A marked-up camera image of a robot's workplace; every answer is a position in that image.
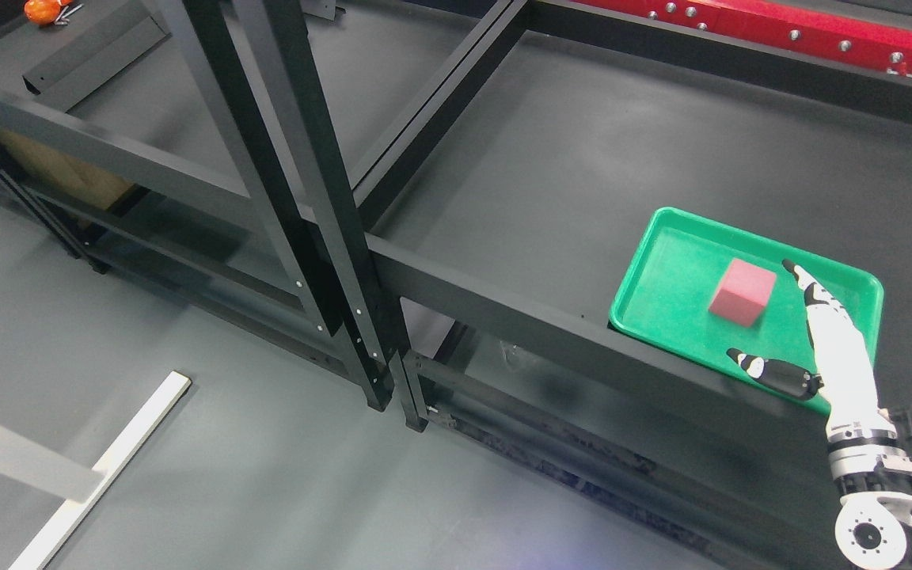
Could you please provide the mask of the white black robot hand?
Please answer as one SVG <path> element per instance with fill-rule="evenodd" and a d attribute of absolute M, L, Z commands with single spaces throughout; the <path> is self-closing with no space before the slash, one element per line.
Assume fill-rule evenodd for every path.
<path fill-rule="evenodd" d="M 826 437 L 832 443 L 854 437 L 897 438 L 896 426 L 879 406 L 864 333 L 846 307 L 804 267 L 789 259 L 784 259 L 782 266 L 803 293 L 815 369 L 739 348 L 730 348 L 725 354 L 757 385 L 798 401 L 817 396 L 826 401 L 830 407 Z"/>

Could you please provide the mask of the white robot forearm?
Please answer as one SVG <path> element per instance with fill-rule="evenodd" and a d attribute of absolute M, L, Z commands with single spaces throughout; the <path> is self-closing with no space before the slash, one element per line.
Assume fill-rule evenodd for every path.
<path fill-rule="evenodd" d="M 857 569 L 912 569 L 912 457 L 893 430 L 840 426 L 828 438 L 840 510 L 834 538 Z"/>

